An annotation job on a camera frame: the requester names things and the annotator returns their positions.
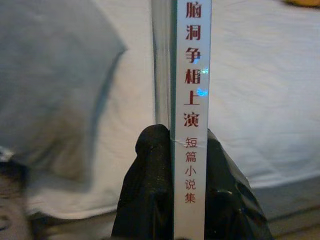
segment gray cloth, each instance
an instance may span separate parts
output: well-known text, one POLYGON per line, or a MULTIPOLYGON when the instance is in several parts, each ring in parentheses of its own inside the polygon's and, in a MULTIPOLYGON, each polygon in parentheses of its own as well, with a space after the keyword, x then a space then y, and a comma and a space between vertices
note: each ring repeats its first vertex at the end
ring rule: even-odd
POLYGON ((90 0, 0 1, 1 149, 83 180, 98 106, 124 49, 90 0))

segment white bedsheet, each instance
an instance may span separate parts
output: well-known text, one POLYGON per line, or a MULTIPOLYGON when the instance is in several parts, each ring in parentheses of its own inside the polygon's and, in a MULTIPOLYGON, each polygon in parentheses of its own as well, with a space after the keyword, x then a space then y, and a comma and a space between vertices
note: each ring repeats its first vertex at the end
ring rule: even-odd
MULTIPOLYGON (((115 210, 136 139, 154 123, 149 1, 97 2, 128 51, 100 121, 94 178, 76 186, 34 173, 30 213, 79 219, 115 210)), ((253 188, 320 175, 319 40, 319 10, 213 1, 209 128, 253 188)))

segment white label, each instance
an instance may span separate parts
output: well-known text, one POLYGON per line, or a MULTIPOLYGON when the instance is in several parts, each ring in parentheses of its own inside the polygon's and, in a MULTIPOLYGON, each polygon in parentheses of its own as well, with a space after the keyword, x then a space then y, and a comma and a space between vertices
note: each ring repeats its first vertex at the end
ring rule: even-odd
POLYGON ((178 0, 173 236, 205 233, 211 0, 178 0))

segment wrinkled fabric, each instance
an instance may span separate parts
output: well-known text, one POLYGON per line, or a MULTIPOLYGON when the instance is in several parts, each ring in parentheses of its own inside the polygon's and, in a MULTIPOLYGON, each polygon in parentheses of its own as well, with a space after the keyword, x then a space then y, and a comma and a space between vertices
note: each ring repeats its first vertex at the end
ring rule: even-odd
POLYGON ((1 1, 0 147, 31 169, 85 180, 123 51, 91 0, 1 1))

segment orange object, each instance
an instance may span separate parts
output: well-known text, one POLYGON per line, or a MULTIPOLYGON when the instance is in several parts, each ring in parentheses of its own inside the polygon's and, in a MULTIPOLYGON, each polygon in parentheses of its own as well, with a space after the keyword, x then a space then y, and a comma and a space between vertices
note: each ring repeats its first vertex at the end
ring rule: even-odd
POLYGON ((305 7, 320 7, 320 0, 286 0, 286 2, 305 7))

